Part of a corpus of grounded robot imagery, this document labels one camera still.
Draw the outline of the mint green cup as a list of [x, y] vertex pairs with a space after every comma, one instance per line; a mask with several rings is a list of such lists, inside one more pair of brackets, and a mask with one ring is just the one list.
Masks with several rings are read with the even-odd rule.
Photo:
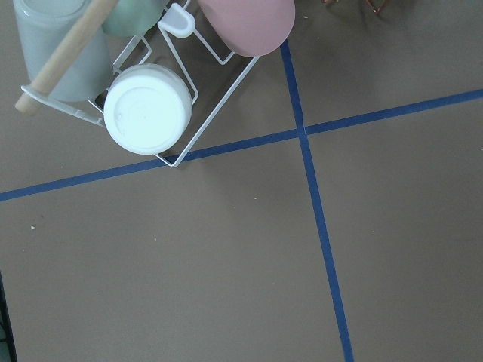
[[167, 3], [164, 0], [119, 1], [104, 21], [103, 31], [118, 37], [143, 35], [157, 24]]

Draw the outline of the pink cup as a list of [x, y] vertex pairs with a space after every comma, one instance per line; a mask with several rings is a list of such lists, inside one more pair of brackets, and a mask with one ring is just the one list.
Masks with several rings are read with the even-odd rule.
[[198, 5], [227, 47], [244, 57], [277, 49], [290, 35], [296, 15], [292, 0], [205, 0]]

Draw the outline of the white cup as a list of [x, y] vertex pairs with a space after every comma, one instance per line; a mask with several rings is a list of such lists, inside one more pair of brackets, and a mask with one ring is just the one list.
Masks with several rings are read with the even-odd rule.
[[192, 116], [192, 98], [183, 79], [158, 64], [123, 71], [112, 83], [103, 107], [106, 129], [123, 149], [138, 155], [168, 150]]

